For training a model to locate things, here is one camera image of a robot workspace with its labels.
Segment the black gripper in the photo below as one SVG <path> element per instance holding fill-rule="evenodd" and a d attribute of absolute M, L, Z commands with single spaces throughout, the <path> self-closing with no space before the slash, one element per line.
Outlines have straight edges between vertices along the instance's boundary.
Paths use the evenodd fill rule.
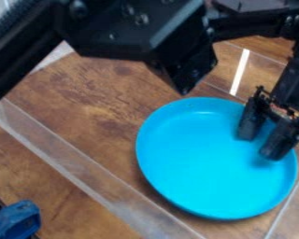
<path fill-rule="evenodd" d="M 299 143 L 299 59 L 291 59 L 280 78 L 267 92 L 262 86 L 244 106 L 236 134 L 243 140 L 253 140 L 266 118 L 278 120 L 260 155 L 279 161 Z"/>

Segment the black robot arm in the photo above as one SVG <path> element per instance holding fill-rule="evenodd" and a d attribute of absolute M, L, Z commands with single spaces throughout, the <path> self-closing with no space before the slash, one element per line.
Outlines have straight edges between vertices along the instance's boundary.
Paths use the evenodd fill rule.
<path fill-rule="evenodd" d="M 187 94 L 217 63 L 213 44 L 245 36 L 292 41 L 272 90 L 257 89 L 237 135 L 282 159 L 299 143 L 299 0 L 15 0 L 0 16 L 0 101 L 61 43 L 85 57 L 145 63 Z"/>

